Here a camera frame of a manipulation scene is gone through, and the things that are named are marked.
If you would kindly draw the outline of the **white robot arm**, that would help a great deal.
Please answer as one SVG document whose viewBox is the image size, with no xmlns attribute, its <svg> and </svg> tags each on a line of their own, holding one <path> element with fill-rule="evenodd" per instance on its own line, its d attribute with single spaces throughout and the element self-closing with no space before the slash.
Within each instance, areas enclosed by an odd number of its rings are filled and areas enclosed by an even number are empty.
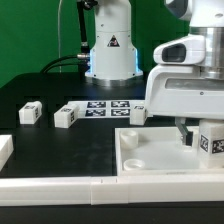
<svg viewBox="0 0 224 224">
<path fill-rule="evenodd" d="M 96 42 L 86 78 L 125 85 L 142 75 L 131 42 L 128 0 L 89 0 L 95 8 Z M 189 34 L 158 46 L 148 75 L 145 108 L 150 117 L 172 116 L 183 136 L 187 118 L 224 120 L 224 0 L 164 0 Z"/>
</svg>

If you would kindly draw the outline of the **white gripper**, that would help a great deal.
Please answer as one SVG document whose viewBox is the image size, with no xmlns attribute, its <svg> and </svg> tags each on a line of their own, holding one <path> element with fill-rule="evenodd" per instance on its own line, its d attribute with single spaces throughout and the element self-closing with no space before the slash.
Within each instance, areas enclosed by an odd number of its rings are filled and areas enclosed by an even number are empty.
<svg viewBox="0 0 224 224">
<path fill-rule="evenodd" d="M 148 75 L 145 107 L 149 116 L 172 116 L 183 145 L 193 132 L 185 118 L 224 119 L 224 37 L 189 34 L 158 46 Z"/>
</svg>

